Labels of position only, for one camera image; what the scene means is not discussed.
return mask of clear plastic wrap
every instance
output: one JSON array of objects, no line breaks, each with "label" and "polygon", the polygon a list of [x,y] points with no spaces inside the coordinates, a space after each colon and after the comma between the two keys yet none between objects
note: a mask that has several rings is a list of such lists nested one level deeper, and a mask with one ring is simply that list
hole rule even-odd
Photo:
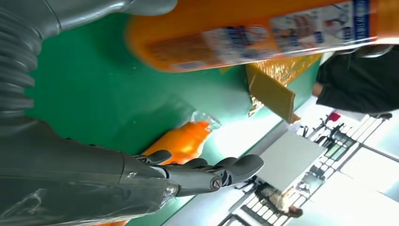
[{"label": "clear plastic wrap", "polygon": [[120,182],[0,177],[0,225],[81,226],[129,220],[157,212],[178,191],[168,179],[89,175],[119,177]]}]

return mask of screw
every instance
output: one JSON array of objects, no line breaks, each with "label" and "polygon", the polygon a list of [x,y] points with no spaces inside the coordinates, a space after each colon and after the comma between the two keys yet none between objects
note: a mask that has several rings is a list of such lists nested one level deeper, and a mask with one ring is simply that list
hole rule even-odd
[{"label": "screw", "polygon": [[126,177],[127,177],[127,178],[132,178],[132,177],[134,177],[134,176],[136,176],[136,175],[137,175],[136,172],[131,172],[131,173],[129,173]]},{"label": "screw", "polygon": [[222,187],[222,179],[220,179],[220,177],[212,178],[210,187],[211,187],[212,191],[219,190],[220,187]]},{"label": "screw", "polygon": [[175,187],[175,186],[168,186],[168,187],[166,188],[166,192],[167,192],[168,194],[174,194],[174,193],[177,192],[177,187]]}]

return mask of orange liquid bottle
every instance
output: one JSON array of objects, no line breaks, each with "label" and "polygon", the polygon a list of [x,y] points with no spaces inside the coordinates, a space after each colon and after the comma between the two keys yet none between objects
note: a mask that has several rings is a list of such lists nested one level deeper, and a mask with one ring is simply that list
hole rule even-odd
[{"label": "orange liquid bottle", "polygon": [[195,112],[190,122],[167,132],[151,145],[143,155],[150,155],[159,150],[168,150],[172,153],[172,158],[164,162],[164,165],[184,164],[201,155],[207,137],[212,130],[219,127],[220,123],[208,114]]},{"label": "orange liquid bottle", "polygon": [[184,72],[399,42],[398,0],[179,0],[136,16],[130,49],[151,66]]}]

